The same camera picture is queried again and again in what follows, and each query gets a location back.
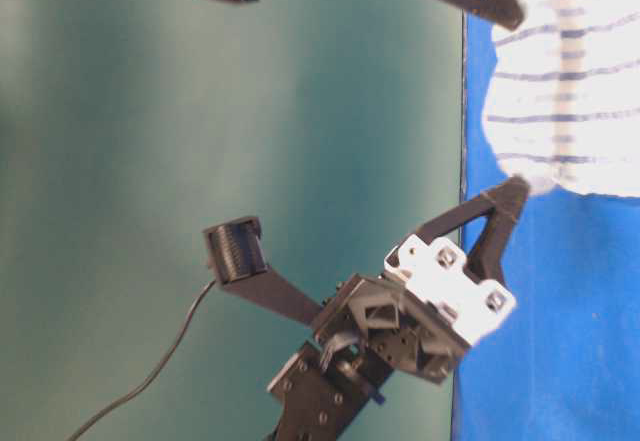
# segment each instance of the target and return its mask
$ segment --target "teal wall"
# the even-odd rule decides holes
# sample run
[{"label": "teal wall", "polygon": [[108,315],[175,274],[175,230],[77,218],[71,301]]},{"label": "teal wall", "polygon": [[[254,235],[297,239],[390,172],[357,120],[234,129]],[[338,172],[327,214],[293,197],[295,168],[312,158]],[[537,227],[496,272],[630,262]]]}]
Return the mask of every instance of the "teal wall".
[{"label": "teal wall", "polygon": [[[316,299],[458,200],[461,15],[433,0],[0,0],[0,439],[63,440],[146,375],[261,217]],[[166,371],[87,440],[259,440],[304,328],[213,291]],[[396,374],[345,440],[446,440]]]}]

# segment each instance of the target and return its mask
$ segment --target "fabric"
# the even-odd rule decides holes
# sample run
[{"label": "fabric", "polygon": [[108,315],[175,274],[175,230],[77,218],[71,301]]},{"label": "fabric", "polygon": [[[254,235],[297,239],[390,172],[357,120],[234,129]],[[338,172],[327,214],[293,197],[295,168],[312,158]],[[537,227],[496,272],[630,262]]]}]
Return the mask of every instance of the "fabric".
[{"label": "fabric", "polygon": [[483,113],[500,168],[536,194],[640,196],[640,10],[634,0],[519,0],[496,26]]},{"label": "fabric", "polygon": [[[505,179],[482,122],[493,29],[467,18],[467,199]],[[502,262],[518,306],[460,365],[454,441],[640,439],[639,208],[558,187],[530,199]],[[465,227],[465,250],[482,227]]]}]

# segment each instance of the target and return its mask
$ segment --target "white plastic part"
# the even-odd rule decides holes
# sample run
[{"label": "white plastic part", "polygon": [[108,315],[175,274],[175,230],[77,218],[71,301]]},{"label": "white plastic part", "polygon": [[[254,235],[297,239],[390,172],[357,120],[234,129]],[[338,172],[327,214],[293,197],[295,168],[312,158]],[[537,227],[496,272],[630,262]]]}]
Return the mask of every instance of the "white plastic part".
[{"label": "white plastic part", "polygon": [[515,297],[498,281],[473,282],[462,270],[467,256],[447,238],[428,245],[411,235],[398,248],[398,259],[397,267],[385,259],[385,270],[423,303],[433,304],[472,346],[498,329],[516,307]]}]

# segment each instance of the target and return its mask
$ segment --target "blue stripe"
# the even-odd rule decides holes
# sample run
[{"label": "blue stripe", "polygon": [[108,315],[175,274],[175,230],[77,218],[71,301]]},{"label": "blue stripe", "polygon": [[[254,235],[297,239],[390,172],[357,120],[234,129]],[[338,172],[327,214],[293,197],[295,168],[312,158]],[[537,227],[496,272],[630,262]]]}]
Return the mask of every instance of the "blue stripe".
[{"label": "blue stripe", "polygon": [[499,153],[496,154],[496,158],[503,159],[529,159],[531,161],[535,161],[536,163],[559,163],[559,164],[587,164],[594,163],[597,161],[597,158],[592,156],[565,156],[565,155],[554,155],[554,156],[535,156],[533,154],[524,154],[524,153]]},{"label": "blue stripe", "polygon": [[621,71],[633,69],[640,66],[640,59],[630,61],[628,63],[619,64],[607,68],[594,68],[589,71],[571,72],[571,71],[554,71],[544,74],[520,74],[520,73],[504,73],[496,72],[494,77],[501,79],[510,79],[513,81],[527,82],[544,82],[544,81],[579,81],[581,79],[590,78],[591,76],[601,76],[605,74],[617,74]]},{"label": "blue stripe", "polygon": [[490,115],[487,121],[490,123],[582,123],[585,121],[604,121],[633,118],[640,114],[640,108],[629,109],[626,111],[610,111],[603,113],[589,114],[545,114],[534,116],[495,116]]},{"label": "blue stripe", "polygon": [[507,36],[506,38],[501,39],[500,41],[496,41],[494,45],[496,47],[500,47],[504,46],[505,44],[513,43],[514,41],[521,41],[536,34],[550,34],[558,32],[560,33],[560,37],[563,39],[577,39],[589,33],[605,33],[613,31],[616,28],[620,28],[638,20],[640,20],[640,13],[635,12],[617,19],[613,23],[604,24],[602,26],[588,26],[583,29],[566,29],[560,31],[554,24],[544,24],[542,26],[536,26],[535,28],[523,29],[519,33],[512,34],[511,36]]}]

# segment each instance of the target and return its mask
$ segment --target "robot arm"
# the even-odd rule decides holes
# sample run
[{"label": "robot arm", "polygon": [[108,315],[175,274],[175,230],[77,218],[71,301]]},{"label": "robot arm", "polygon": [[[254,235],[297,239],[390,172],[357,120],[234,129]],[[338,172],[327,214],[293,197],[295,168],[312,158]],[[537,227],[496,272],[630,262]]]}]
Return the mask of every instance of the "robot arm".
[{"label": "robot arm", "polygon": [[[268,386],[284,405],[268,441],[334,441],[398,369],[441,383],[516,306],[500,259],[529,186],[514,177],[423,224],[384,260],[378,277],[353,275],[321,307],[264,261],[257,218],[205,231],[221,288],[310,326]],[[466,255],[444,236],[478,217]]]}]

